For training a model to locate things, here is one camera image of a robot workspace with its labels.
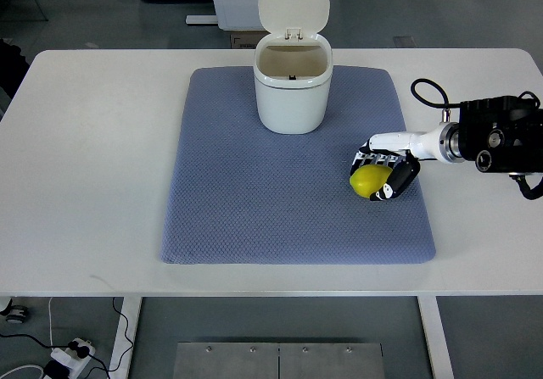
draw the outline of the black cable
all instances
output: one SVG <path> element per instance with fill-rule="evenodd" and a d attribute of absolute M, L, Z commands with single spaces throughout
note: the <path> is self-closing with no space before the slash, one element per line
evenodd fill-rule
<path fill-rule="evenodd" d="M 115 297 L 113 297 L 112 305 L 113 305 L 113 309 L 115 310 L 115 312 L 116 312 L 118 315 L 122 316 L 122 317 L 125 319 L 125 321 L 126 321 L 125 338 L 126 338 L 126 340 L 130 343 L 130 347 L 128 347 L 128 348 L 125 350 L 125 352 L 123 352 L 123 353 L 120 355 L 119 364 L 117 364 L 117 367 L 116 367 L 115 369 L 112 369 L 111 371 L 109 371 L 109 370 L 105 367 L 104 363 L 102 363 L 103 368 L 101 368 L 100 366 L 94 366 L 94 367 L 87 373 L 87 375 L 86 375 L 83 379 L 87 379 L 87 378 L 91 375 L 92 371 L 94 371 L 95 369 L 99 369 L 99 370 L 101 370 L 101 371 L 104 371 L 104 372 L 106 373 L 106 375 L 109 377 L 109 373 L 110 373 L 110 372 L 115 372 L 115 371 L 119 370 L 119 368 L 120 368 L 120 363 L 121 363 L 121 361 L 122 361 L 122 358 L 125 356 L 125 354 L 126 354 L 128 351 L 130 351 L 132 348 L 134 348 L 134 342 L 128 337 L 128 318 L 126 317 L 126 315 L 122 314 L 122 312 L 120 312 L 120 311 L 115 307 Z"/>
<path fill-rule="evenodd" d="M 437 89 L 438 92 L 441 94 L 441 97 L 443 98 L 443 103 L 433 103 L 421 97 L 418 94 L 417 89 L 416 89 L 417 85 L 420 83 L 428 84 L 430 86 L 433 86 L 435 89 Z M 432 108 L 438 108 L 438 109 L 460 108 L 459 103 L 449 103 L 449 98 L 447 97 L 445 90 L 441 86 L 439 86 L 437 83 L 433 82 L 432 80 L 429 80 L 428 78 L 419 78 L 418 80 L 415 80 L 411 84 L 411 93 L 413 94 L 413 97 L 415 97 L 419 102 L 422 102 L 425 105 L 428 105 Z"/>
<path fill-rule="evenodd" d="M 102 360 L 100 360 L 100 359 L 98 359 L 98 358 L 95 358 L 93 355 L 90 355 L 90 354 L 89 354 L 88 356 L 89 356 L 91 359 L 96 360 L 97 362 L 100 363 L 101 366 L 103 366 L 103 368 L 99 368 L 99 367 L 96 367 L 96 366 L 95 366 L 95 367 L 92 368 L 92 369 L 100 369 L 101 371 L 104 371 L 105 374 L 106 374 L 106 376 L 108 377 L 108 379 L 111 379 L 111 376 L 109 376 L 108 368 L 105 367 L 105 363 L 104 363 Z"/>
<path fill-rule="evenodd" d="M 530 188 L 525 176 L 511 176 L 511 178 L 517 182 L 520 192 L 526 199 L 535 200 L 543 197 L 543 177 L 540 183 L 534 188 Z"/>
<path fill-rule="evenodd" d="M 10 334 L 10 335 L 4 335 L 4 334 L 0 333 L 0 338 L 16 338 L 16 337 L 30 338 L 32 341 L 34 341 L 35 343 L 37 343 L 38 345 L 40 345 L 42 348 L 45 348 L 45 349 L 68 348 L 68 345 L 45 345 L 44 343 L 42 343 L 42 341 L 40 341 L 40 340 L 37 339 L 36 337 L 33 337 L 33 336 L 30 335 L 30 334 Z"/>

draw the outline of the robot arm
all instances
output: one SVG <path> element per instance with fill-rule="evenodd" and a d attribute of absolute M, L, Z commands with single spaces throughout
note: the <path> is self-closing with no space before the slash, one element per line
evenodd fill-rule
<path fill-rule="evenodd" d="M 420 82 L 434 86 L 444 103 L 430 103 L 418 95 L 415 87 Z M 413 82 L 411 92 L 428 106 L 442 108 L 442 121 L 427 133 L 376 134 L 359 148 L 351 175 L 367 164 L 392 168 L 386 182 L 370 195 L 371 200 L 398 197 L 417 176 L 418 160 L 428 159 L 447 164 L 474 161 L 481 172 L 508 173 L 525 198 L 543 196 L 543 179 L 533 189 L 525 180 L 526 174 L 543 172 L 543 110 L 532 92 L 449 104 L 445 91 L 423 78 Z M 449 121 L 450 108 L 460 108 L 458 123 Z"/>

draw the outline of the black camera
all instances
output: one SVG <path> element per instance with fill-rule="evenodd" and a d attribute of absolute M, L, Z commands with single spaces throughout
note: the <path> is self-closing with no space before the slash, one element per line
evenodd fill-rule
<path fill-rule="evenodd" d="M 543 172 L 543 109 L 532 92 L 460 103 L 458 149 L 485 173 Z"/>

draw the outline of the white table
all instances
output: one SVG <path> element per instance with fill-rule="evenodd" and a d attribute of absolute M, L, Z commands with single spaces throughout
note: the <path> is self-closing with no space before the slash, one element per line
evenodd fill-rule
<path fill-rule="evenodd" d="M 506 175 L 481 174 L 473 163 L 423 163 L 437 254 L 421 265 L 162 263 L 190 75 L 252 59 L 250 50 L 37 56 L 0 122 L 0 295 L 417 295 L 429 299 L 421 302 L 429 323 L 435 295 L 543 293 L 543 200 L 522 198 Z M 543 76 L 515 49 L 334 50 L 333 60 L 387 70 L 408 131 L 429 131 L 440 119 L 410 93 L 421 76 L 452 102 L 526 90 L 543 98 Z"/>

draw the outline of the power strip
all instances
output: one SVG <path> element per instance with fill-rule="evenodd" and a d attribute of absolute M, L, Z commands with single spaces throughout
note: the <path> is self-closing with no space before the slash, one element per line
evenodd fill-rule
<path fill-rule="evenodd" d="M 96 349 L 88 341 L 74 339 L 64 351 L 54 348 L 49 363 L 45 366 L 43 379 L 77 379 L 91 360 Z"/>

